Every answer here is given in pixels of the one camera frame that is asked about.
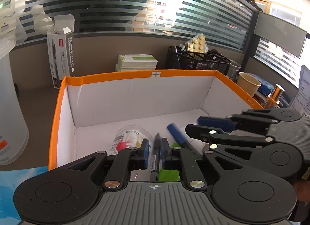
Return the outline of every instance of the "blue marker cap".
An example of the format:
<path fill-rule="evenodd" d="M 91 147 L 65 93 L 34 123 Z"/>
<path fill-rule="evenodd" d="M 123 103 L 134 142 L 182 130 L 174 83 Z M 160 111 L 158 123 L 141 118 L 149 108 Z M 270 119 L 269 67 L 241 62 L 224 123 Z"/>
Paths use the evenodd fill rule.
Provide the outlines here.
<path fill-rule="evenodd" d="M 173 136 L 178 145 L 181 145 L 187 141 L 182 132 L 178 129 L 178 127 L 174 123 L 169 124 L 167 126 L 167 130 Z"/>

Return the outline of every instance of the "cubicle partition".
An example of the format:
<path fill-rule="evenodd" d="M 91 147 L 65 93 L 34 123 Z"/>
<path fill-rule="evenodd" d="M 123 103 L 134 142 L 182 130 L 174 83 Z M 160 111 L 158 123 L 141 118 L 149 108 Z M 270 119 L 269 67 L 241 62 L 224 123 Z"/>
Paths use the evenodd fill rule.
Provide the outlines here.
<path fill-rule="evenodd" d="M 278 44 L 291 61 L 290 70 L 298 73 L 294 59 L 300 57 L 303 47 L 299 30 L 291 35 L 292 27 L 283 29 L 282 20 L 264 16 L 245 0 L 1 0 L 0 6 L 0 37 L 15 41 L 10 55 L 12 72 L 22 89 L 52 83 L 46 32 L 55 15 L 75 17 L 77 75 L 112 72 L 119 54 L 153 54 L 162 68 L 169 45 L 184 43 L 198 33 L 206 35 L 210 48 L 243 61 L 243 69 L 249 58 L 268 67 L 277 64 L 272 44 Z M 261 26 L 266 22 L 278 26 L 272 37 L 287 41 L 273 41 L 271 31 Z M 296 35 L 301 40 L 293 42 Z M 285 68 L 277 72 L 283 79 L 292 73 L 287 74 Z"/>

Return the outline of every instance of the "gray ribbed plate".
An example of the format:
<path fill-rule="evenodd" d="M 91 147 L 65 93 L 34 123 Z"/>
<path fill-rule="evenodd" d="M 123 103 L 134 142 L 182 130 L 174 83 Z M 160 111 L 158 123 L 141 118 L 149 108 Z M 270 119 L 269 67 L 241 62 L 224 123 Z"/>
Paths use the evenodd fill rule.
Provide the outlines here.
<path fill-rule="evenodd" d="M 310 117 L 303 116 L 294 122 L 271 124 L 267 136 L 277 142 L 295 146 L 303 155 L 304 164 L 310 166 Z"/>
<path fill-rule="evenodd" d="M 217 211 L 206 194 L 185 189 L 181 182 L 129 182 L 105 193 L 83 218 L 68 225 L 240 225 Z M 275 223 L 290 225 L 286 220 Z"/>

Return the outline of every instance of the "cardboard box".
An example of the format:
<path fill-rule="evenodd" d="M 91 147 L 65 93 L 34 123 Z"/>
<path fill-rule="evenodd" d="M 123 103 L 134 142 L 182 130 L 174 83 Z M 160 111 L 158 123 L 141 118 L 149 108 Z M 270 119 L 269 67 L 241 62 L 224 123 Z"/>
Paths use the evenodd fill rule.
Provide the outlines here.
<path fill-rule="evenodd" d="M 226 117 L 249 108 L 262 109 L 218 71 L 145 70 L 66 77 L 53 120 L 49 169 L 96 151 L 111 154 L 117 131 L 128 125 L 141 126 L 153 138 L 160 133 L 171 145 L 174 140 L 166 130 L 170 123 L 184 131 L 200 116 Z"/>
<path fill-rule="evenodd" d="M 54 88 L 59 89 L 65 76 L 74 76 L 73 31 L 71 14 L 54 17 L 55 26 L 47 31 L 47 48 Z"/>

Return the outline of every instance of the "pen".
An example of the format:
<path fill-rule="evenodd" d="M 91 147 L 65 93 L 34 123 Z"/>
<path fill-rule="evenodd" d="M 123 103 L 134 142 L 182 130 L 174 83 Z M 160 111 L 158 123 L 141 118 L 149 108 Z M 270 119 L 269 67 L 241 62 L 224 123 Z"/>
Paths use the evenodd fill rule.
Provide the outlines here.
<path fill-rule="evenodd" d="M 170 132 L 180 147 L 189 149 L 195 155 L 200 155 L 200 152 L 186 140 L 182 132 L 174 123 L 169 124 L 167 126 L 167 130 Z"/>
<path fill-rule="evenodd" d="M 151 176 L 150 176 L 151 182 L 158 181 L 161 140 L 162 140 L 161 136 L 159 135 L 159 133 L 157 133 L 154 138 L 154 144 L 153 144 L 152 166 L 151 166 Z"/>

